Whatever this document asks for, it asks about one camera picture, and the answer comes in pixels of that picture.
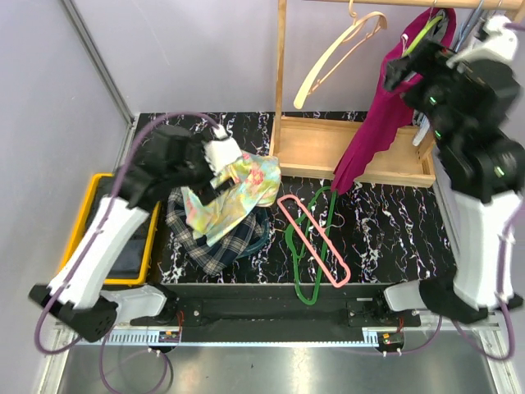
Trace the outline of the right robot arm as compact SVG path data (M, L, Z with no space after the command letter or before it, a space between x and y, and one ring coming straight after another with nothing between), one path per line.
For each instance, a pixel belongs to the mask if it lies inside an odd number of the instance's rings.
M425 309L470 324L493 310L519 309L524 300L512 287L509 250L524 197L524 149L500 126L521 85L499 55L455 53L429 40L387 64L385 88L410 74L420 79L403 100L431 123L459 209L459 256L451 273L387 287L372 305L373 318L387 326L402 311Z

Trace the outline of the yellow plastic tray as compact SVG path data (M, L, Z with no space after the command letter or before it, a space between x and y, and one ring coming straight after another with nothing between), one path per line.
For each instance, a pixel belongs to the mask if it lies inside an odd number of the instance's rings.
M68 240L68 244L67 244L65 253L62 257L60 268L58 270L61 270L66 265L70 257L75 252L85 232L89 228L91 222L94 220L94 216L98 210L98 206L99 206L99 202L101 198L104 195L108 195L111 192L112 183L113 181L112 181L111 173L97 173L91 177L87 190L84 193L84 199L80 207L80 211L77 214L75 225L71 232L70 239ZM148 270L143 269L141 278L139 280L124 281L124 280L108 280L106 278L104 284L106 286L138 286L138 285L145 284L147 276L148 276L148 271L151 266L151 261L152 261L151 256L150 256L149 264L147 266Z

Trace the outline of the plaid navy skirt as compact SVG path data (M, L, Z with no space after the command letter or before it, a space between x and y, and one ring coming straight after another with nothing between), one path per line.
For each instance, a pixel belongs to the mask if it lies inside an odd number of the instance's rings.
M174 189L167 201L166 217L171 243L180 246L206 274L216 276L239 259L238 256L248 246L256 228L254 214L257 208L219 241L208 245L206 236L194 238L193 229L186 223L182 192Z

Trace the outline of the teal plastic bin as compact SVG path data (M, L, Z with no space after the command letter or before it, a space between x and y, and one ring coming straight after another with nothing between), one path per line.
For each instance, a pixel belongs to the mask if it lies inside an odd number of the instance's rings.
M239 259L249 257L257 252L266 244L270 236L270 222L268 208L257 208L254 214L256 228L248 246L238 256Z

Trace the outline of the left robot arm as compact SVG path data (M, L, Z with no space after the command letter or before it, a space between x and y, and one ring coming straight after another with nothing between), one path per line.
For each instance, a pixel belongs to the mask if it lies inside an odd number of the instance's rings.
M88 342L137 318L171 323L177 314L176 294L164 286L106 291L104 282L128 241L172 189L187 186L208 205L233 185L223 181L213 186L212 180L241 156L223 126L197 134L166 124L146 126L69 261L50 283L34 285L29 298L43 316L51 314Z

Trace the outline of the wooden clothes rack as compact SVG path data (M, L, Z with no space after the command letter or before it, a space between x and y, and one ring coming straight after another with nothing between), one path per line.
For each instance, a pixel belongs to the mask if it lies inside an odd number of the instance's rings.
M519 188L524 151L500 125L519 94L510 64L524 4L484 20L466 48L455 6L425 2L384 57L364 121L277 113L270 152L283 174L327 178L340 193L355 182L429 187L438 149L456 190Z

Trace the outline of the neon yellow hanger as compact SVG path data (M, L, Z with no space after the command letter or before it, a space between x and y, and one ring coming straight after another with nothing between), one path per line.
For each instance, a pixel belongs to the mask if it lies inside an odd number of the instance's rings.
M435 27L438 26L438 24L444 19L444 16L445 13L443 11L439 11L434 16L430 16L427 23L414 36L411 42L409 42L409 36L403 33L400 37L403 49L401 57L407 57L418 46L419 42L422 41Z

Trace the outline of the magenta pleated skirt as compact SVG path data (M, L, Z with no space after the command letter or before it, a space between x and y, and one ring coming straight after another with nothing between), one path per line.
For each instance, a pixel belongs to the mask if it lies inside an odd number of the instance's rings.
M409 36L409 42L427 23L428 18L439 11L443 11L445 16L441 22L443 29L436 34L436 38L442 45L450 46L457 25L456 12L452 8L429 8L417 16L403 32ZM390 148L397 130L412 122L413 109L405 105L400 95L411 89L421 80L421 77L414 76L402 82L393 92L383 88L386 64L400 58L402 52L400 40L384 56L372 105L334 170L335 178L331 183L331 190L340 195L348 192L354 180L364 174L366 166L373 160L376 153L387 151Z

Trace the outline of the white garment on hanger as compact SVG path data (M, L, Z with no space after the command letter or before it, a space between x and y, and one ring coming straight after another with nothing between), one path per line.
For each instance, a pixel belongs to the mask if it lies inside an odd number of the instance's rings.
M414 119L414 125L418 127L418 131L413 137L413 146L419 146L422 143L423 138L426 136L428 130L430 129L430 122L427 117L419 113Z

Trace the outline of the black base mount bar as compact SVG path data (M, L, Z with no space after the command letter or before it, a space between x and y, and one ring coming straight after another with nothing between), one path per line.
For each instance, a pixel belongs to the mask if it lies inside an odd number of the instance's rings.
M420 328L413 312L373 311L383 284L323 284L314 305L291 284L174 284L185 346L376 346L379 331Z

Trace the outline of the floral pastel skirt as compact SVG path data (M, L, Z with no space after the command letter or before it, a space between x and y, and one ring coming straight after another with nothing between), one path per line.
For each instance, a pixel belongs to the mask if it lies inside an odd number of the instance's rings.
M190 188L181 189L185 222L193 230L193 238L205 237L209 246L233 230L255 208L274 204L281 184L279 160L244 152L212 180L212 186L218 188L227 182L231 187L207 205Z

